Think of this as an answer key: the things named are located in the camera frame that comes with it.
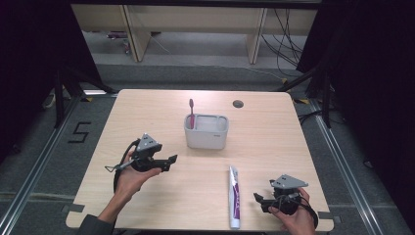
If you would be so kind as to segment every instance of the wooden table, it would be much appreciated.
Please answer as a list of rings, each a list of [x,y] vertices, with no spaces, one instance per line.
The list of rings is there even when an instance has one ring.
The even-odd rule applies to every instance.
[[[223,150],[190,149],[184,118],[189,99],[197,114],[223,115],[229,131]],[[240,100],[243,108],[235,108]],[[178,155],[169,172],[150,179],[124,208],[116,227],[135,229],[225,231],[229,227],[229,165],[239,170],[241,231],[277,231],[281,222],[263,213],[254,199],[272,199],[269,179],[286,173],[309,186],[310,203],[328,212],[320,181],[308,151],[290,96],[286,93],[193,90],[122,90],[116,98],[102,136],[71,211],[69,227],[79,227],[88,214],[98,215],[113,195],[116,165],[127,146],[143,133],[162,144],[155,159]],[[333,229],[333,220],[320,219],[318,231]]]

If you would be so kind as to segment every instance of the toothpaste tube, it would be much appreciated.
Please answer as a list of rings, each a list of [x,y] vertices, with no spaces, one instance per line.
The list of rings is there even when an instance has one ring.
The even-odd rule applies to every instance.
[[[238,170],[229,166],[229,216],[232,229],[240,228],[240,198],[238,186]]]

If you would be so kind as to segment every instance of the toothbrush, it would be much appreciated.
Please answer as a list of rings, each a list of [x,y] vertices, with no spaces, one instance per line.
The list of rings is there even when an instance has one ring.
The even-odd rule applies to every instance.
[[[190,128],[193,129],[195,127],[195,115],[193,114],[193,99],[189,100],[190,106]]]

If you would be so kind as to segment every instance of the sleeve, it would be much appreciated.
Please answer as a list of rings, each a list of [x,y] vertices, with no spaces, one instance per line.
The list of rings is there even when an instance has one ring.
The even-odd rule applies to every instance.
[[[98,219],[97,216],[87,214],[80,225],[77,235],[111,235],[114,225]]]

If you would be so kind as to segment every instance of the wrist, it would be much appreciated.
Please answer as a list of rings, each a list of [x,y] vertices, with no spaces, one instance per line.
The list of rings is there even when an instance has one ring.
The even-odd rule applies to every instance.
[[[113,195],[110,202],[98,216],[98,219],[107,223],[114,223],[118,214],[130,200],[131,198],[126,198],[122,195]]]
[[[290,231],[290,234],[292,235],[316,235],[316,232],[314,229],[312,230],[307,230],[307,229],[303,229],[300,231]]]

